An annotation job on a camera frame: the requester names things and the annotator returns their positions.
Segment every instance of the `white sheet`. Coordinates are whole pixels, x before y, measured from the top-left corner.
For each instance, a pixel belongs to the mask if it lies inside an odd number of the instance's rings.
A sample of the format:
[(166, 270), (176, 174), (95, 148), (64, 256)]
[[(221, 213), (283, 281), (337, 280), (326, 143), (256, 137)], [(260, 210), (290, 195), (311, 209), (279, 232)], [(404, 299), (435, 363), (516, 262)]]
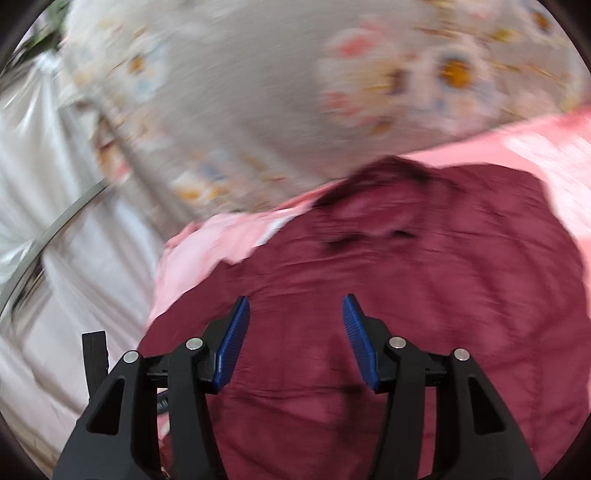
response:
[[(0, 284), (100, 176), (45, 56), (0, 98)], [(106, 330), (113, 366), (139, 342), (162, 242), (116, 194), (101, 196), (45, 250), (46, 278), (0, 319), (0, 408), (47, 471), (87, 404), (80, 335)]]

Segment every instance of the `wrinkled fabric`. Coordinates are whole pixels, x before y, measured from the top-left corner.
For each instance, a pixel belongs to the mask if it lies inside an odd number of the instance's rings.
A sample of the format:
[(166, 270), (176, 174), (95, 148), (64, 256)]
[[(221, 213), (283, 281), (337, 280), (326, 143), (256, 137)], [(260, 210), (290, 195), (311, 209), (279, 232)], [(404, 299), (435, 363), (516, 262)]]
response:
[(2, 414), (51, 469), (88, 404), (80, 337), (105, 330), (110, 365), (137, 344), (161, 248), (120, 197), (103, 197), (49, 244), (38, 288), (0, 319)]
[(0, 98), (0, 285), (33, 240), (101, 178), (92, 152), (70, 133), (59, 67), (51, 54), (37, 57)]
[[(482, 163), (525, 170), (547, 182), (553, 212), (576, 237), (591, 264), (591, 110), (529, 120), (470, 140), (409, 153), (429, 166)], [(154, 305), (148, 325), (183, 293), (202, 282), (220, 261), (237, 263), (264, 244), (285, 223), (307, 212), (330, 185), (264, 213), (221, 213), (191, 223), (171, 238), (158, 266)], [(586, 269), (587, 292), (591, 288)]]
[(187, 290), (205, 280), (221, 261), (238, 263), (267, 243), (287, 222), (306, 213), (330, 184), (262, 213), (218, 213), (190, 223), (164, 247), (158, 263), (148, 326)]
[(582, 278), (532, 175), (390, 157), (330, 189), (241, 263), (220, 263), (139, 349), (171, 351), (246, 295), (251, 323), (233, 380), (208, 399), (229, 477), (364, 478), (384, 398), (363, 385), (346, 337), (341, 303), (354, 293), (421, 349), (471, 351), (547, 472), (588, 414)]
[[(66, 30), (64, 58), (137, 156), (131, 174), (201, 220), (569, 111), (590, 78), (536, 0), (74, 0)], [(125, 182), (117, 146), (97, 148)]]

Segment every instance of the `white floral cloth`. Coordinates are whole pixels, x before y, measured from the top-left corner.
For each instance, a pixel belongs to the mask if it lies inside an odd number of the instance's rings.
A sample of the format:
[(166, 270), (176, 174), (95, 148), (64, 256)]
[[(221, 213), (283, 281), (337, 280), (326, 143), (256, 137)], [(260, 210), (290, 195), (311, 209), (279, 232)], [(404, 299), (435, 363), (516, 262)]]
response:
[(572, 110), (590, 77), (536, 0), (74, 0), (62, 51), (137, 158), (98, 135), (106, 174), (198, 218)]

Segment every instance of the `pink cloth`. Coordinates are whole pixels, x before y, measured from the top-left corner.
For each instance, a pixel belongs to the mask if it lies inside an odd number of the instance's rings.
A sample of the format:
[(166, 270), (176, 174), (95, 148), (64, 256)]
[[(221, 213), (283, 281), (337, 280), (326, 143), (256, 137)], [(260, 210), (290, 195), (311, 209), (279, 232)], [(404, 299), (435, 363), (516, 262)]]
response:
[(188, 224), (164, 247), (147, 326), (183, 293), (207, 278), (222, 260), (235, 264), (248, 258), (292, 218), (310, 210), (331, 185), (305, 193), (270, 212), (220, 213), (201, 225)]
[[(591, 109), (511, 125), (471, 140), (406, 155), (431, 166), (495, 163), (529, 171), (545, 180), (554, 211), (591, 259)], [(249, 257), (292, 218), (307, 212), (330, 185), (266, 213), (222, 213), (202, 225), (189, 224), (170, 239), (158, 268), (154, 319), (202, 282), (222, 260)], [(587, 268), (587, 290), (591, 285)]]

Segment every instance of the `maroon cloth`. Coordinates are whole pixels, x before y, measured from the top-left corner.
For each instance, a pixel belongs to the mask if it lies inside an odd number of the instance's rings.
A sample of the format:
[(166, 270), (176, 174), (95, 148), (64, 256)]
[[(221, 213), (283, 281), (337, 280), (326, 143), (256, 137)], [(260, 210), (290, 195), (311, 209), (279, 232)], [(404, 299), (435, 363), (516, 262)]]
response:
[[(547, 472), (588, 414), (582, 278), (578, 250), (533, 176), (386, 158), (250, 258), (218, 265), (139, 349), (171, 351), (247, 296), (251, 324), (232, 382), (209, 398), (230, 479), (363, 479), (384, 396), (363, 384), (345, 333), (342, 298), (354, 293), (366, 314), (423, 350), (471, 351)], [(432, 398), (427, 405), (434, 410)]]

